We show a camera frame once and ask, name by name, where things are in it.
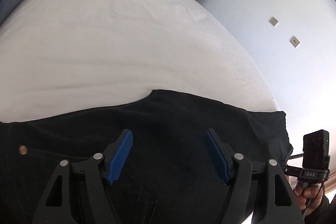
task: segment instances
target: black sleeve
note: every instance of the black sleeve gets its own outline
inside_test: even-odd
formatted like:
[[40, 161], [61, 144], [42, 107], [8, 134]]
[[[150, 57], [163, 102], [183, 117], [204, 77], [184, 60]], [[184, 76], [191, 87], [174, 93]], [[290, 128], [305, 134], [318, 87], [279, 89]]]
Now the black sleeve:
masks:
[[304, 219], [305, 224], [316, 224], [329, 207], [329, 200], [325, 195], [322, 197], [320, 206]]

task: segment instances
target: human hand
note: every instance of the human hand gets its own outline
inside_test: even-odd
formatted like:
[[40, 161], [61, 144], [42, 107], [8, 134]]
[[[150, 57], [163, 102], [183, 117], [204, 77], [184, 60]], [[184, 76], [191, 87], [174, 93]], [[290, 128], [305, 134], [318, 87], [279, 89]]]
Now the human hand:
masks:
[[317, 186], [309, 187], [303, 191], [302, 185], [298, 182], [295, 186], [294, 193], [300, 210], [306, 209], [306, 201], [308, 198], [315, 198], [308, 207], [306, 216], [310, 215], [321, 204], [323, 197], [323, 189], [320, 188], [320, 184]]

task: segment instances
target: bed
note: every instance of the bed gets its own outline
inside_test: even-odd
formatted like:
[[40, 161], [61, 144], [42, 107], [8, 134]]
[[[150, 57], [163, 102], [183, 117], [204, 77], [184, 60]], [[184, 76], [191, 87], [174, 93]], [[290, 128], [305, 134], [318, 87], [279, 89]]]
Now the bed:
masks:
[[278, 110], [247, 52], [194, 0], [23, 0], [0, 26], [0, 68], [2, 122], [155, 89]]

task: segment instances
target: wall plate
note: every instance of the wall plate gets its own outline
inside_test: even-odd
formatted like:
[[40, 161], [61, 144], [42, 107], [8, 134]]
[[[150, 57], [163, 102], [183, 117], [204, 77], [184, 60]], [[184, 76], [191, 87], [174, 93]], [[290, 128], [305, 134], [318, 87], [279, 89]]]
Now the wall plate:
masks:
[[270, 20], [269, 20], [270, 24], [272, 24], [274, 27], [278, 24], [278, 20], [275, 18], [275, 17], [272, 17]]
[[300, 41], [296, 37], [292, 37], [289, 41], [292, 43], [294, 47], [300, 45]]

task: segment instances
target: ridged blue pad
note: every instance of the ridged blue pad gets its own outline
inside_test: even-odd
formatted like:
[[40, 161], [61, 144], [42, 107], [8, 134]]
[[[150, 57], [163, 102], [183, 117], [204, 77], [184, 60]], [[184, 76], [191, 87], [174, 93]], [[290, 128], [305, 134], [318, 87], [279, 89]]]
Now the ridged blue pad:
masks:
[[204, 142], [218, 178], [227, 184], [230, 180], [227, 162], [208, 130], [205, 132]]
[[107, 177], [107, 182], [111, 185], [120, 176], [121, 170], [124, 167], [127, 156], [131, 150], [133, 144], [133, 134], [129, 130], [125, 138], [122, 140], [117, 152], [110, 162], [110, 171]]

